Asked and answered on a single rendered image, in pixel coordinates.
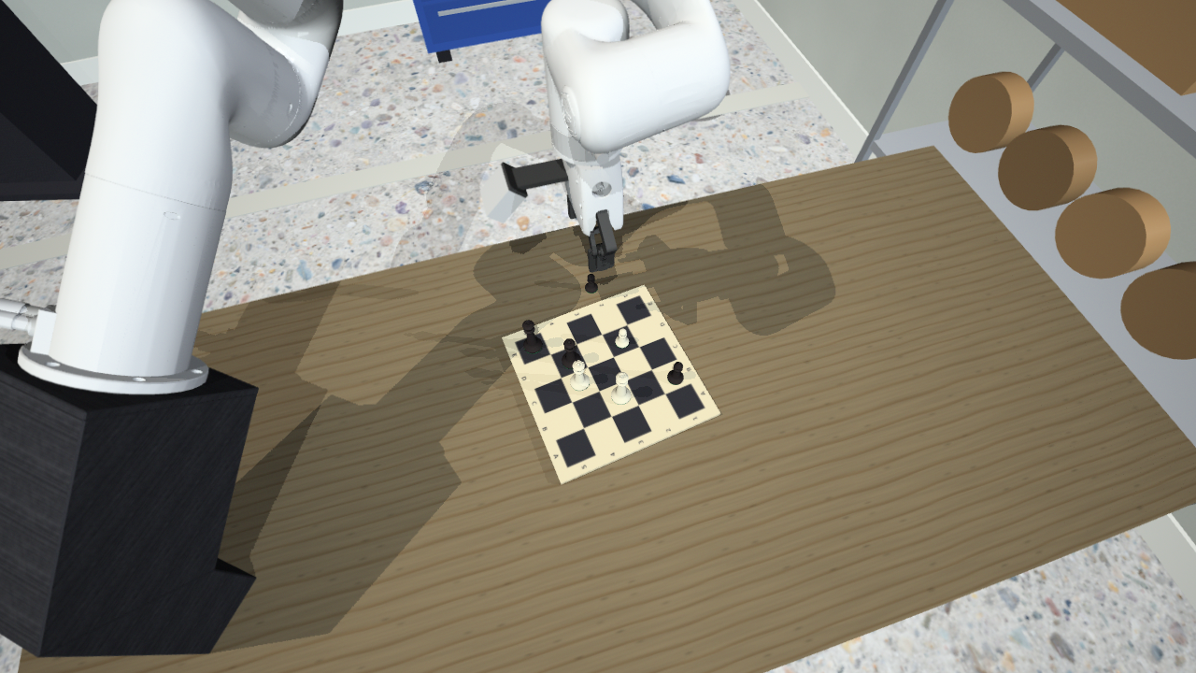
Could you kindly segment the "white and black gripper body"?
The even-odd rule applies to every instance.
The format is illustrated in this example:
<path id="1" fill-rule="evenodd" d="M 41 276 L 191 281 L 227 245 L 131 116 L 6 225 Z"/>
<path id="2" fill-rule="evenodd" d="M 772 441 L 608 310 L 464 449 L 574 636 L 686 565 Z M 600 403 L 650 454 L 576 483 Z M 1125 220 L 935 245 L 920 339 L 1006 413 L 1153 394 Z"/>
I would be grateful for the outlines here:
<path id="1" fill-rule="evenodd" d="M 609 157 L 606 165 L 598 165 L 594 161 L 586 163 L 562 157 L 562 153 L 555 149 L 557 157 L 565 158 L 562 161 L 568 176 L 568 181 L 563 181 L 565 191 L 570 198 L 572 208 L 585 235 L 592 234 L 594 212 L 604 209 L 609 212 L 614 230 L 622 230 L 623 182 L 620 151 L 616 149 L 612 157 Z"/>

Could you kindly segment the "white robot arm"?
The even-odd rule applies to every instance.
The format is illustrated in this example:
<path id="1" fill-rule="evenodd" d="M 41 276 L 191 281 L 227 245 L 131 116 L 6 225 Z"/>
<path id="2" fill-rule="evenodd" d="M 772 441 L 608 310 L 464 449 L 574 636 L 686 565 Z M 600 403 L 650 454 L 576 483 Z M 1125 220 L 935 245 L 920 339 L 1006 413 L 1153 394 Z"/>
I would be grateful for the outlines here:
<path id="1" fill-rule="evenodd" d="M 238 18 L 210 0 L 108 4 L 93 143 L 57 304 L 0 298 L 0 328 L 33 337 L 18 357 L 31 375 L 114 394 L 206 383 L 193 342 L 234 181 L 230 139 L 271 149 L 303 133 L 343 14 L 343 0 L 228 4 Z M 703 118 L 730 91 L 710 0 L 631 4 L 653 33 L 629 39 L 620 0 L 544 7 L 550 131 L 562 157 L 606 165 L 616 149 Z"/>

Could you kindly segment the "chessboard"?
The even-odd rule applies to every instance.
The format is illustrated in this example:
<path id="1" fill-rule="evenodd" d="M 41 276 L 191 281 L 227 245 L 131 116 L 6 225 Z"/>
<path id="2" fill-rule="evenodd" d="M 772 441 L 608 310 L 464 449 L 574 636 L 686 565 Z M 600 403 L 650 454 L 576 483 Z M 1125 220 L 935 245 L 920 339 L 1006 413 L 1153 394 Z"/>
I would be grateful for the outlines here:
<path id="1" fill-rule="evenodd" d="M 616 345 L 622 328 L 627 348 Z M 524 349 L 524 331 L 504 336 L 504 344 L 561 484 L 720 416 L 645 285 L 533 329 L 541 351 Z M 565 339 L 576 342 L 590 379 L 584 391 L 570 387 Z M 678 386 L 667 379 L 675 362 L 683 365 Z M 624 405 L 611 399 L 617 372 L 629 377 Z"/>

